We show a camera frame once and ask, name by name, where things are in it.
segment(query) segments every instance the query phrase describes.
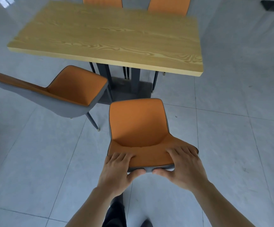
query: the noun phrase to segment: wooden table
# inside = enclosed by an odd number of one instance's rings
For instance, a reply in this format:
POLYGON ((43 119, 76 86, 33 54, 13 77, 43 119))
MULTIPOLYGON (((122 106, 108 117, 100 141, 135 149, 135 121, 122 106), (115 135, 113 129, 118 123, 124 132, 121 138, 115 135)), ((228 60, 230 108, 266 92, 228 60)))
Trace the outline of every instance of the wooden table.
POLYGON ((203 72, 197 20, 143 10, 50 1, 8 48, 96 62, 111 86, 109 64, 131 67, 133 93, 142 90, 140 69, 192 76, 203 72))

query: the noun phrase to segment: shoe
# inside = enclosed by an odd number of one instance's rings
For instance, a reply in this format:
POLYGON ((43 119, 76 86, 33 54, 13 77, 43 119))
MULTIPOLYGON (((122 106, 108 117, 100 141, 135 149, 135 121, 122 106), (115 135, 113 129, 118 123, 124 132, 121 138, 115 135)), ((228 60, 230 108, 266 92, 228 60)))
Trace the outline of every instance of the shoe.
POLYGON ((149 219, 146 219, 140 227, 153 227, 149 219))
POLYGON ((121 205, 123 205, 123 193, 113 198, 110 205, 112 205, 114 202, 119 202, 121 205))

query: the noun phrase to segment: chair leg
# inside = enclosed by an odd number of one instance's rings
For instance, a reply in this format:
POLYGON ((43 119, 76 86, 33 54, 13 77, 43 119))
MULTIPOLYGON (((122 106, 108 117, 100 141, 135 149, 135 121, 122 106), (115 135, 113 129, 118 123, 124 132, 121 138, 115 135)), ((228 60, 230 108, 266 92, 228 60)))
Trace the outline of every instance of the chair leg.
POLYGON ((130 68, 129 67, 126 67, 126 73, 128 75, 128 80, 130 79, 130 68))
POLYGON ((107 91, 108 96, 109 96, 109 98, 110 98, 110 101, 111 101, 111 103, 112 103, 112 102, 113 102, 113 97, 112 97, 112 93, 111 93, 111 90, 110 90, 110 86, 108 86, 108 87, 106 88, 106 91, 107 91))
POLYGON ((152 92, 153 92, 153 91, 154 91, 154 89, 155 89, 155 85, 156 85, 157 77, 158 77, 158 71, 155 71, 155 76, 154 76, 154 81, 153 81, 152 92))
POLYGON ((123 68, 124 78, 126 79, 125 67, 122 67, 122 68, 123 68))
POLYGON ((98 128, 97 124, 95 123, 95 121, 93 120, 89 112, 86 113, 86 117, 90 120, 91 124, 93 124, 93 126, 97 129, 97 131, 100 131, 100 129, 98 128))
POLYGON ((96 72, 95 72, 95 68, 94 68, 93 63, 92 63, 92 62, 89 62, 89 63, 90 63, 90 66, 91 66, 91 68, 92 68, 92 72, 93 72, 93 73, 96 73, 96 72))

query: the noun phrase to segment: tile floor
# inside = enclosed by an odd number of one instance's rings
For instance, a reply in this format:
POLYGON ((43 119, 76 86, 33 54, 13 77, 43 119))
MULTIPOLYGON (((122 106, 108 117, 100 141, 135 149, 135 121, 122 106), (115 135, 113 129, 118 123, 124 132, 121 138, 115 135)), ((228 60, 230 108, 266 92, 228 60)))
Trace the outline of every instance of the tile floor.
MULTIPOLYGON (((46 86, 86 62, 11 53, 8 41, 48 0, 0 0, 0 72, 46 86)), ((201 77, 158 76, 170 132, 199 148, 209 179, 256 226, 274 226, 274 13, 260 0, 192 0, 201 77)), ((150 0, 123 0, 146 9, 150 0)), ((111 66, 113 76, 122 68, 111 66)), ((141 79, 153 81, 142 70, 141 79)), ((109 145, 108 106, 61 118, 0 89, 0 226, 64 227, 96 186, 109 145)), ((210 226, 191 193, 146 174, 124 192, 128 227, 210 226)))

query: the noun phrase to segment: hand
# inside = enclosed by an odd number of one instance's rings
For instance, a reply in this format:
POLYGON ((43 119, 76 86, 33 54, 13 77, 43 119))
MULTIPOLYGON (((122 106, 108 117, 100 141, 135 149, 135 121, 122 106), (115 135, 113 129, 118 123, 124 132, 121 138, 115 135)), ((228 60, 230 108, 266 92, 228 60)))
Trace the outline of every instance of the hand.
POLYGON ((188 149, 188 147, 183 146, 166 151, 173 159, 175 169, 173 171, 154 169, 153 174, 163 176, 177 186, 191 192, 197 191, 208 182, 206 172, 195 149, 188 149))
POLYGON ((109 193, 111 198, 122 194, 135 178, 146 173, 144 169, 137 169, 127 174, 128 164, 133 156, 130 153, 107 156, 97 187, 109 193))

